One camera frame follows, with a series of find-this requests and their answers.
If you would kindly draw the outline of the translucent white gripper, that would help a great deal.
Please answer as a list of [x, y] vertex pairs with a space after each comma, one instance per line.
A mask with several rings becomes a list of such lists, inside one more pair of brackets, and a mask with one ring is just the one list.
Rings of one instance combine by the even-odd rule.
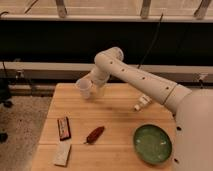
[[106, 89], [106, 86], [97, 86], [93, 84], [91, 88], [91, 97], [102, 98], [105, 95], [105, 89]]

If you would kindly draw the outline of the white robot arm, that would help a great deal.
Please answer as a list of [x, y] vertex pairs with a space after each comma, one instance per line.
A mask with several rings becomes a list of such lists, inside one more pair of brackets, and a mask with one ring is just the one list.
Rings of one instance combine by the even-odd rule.
[[122, 62], [118, 47], [99, 52], [90, 78], [102, 87], [113, 75], [175, 115], [172, 171], [213, 171], [213, 90], [191, 90]]

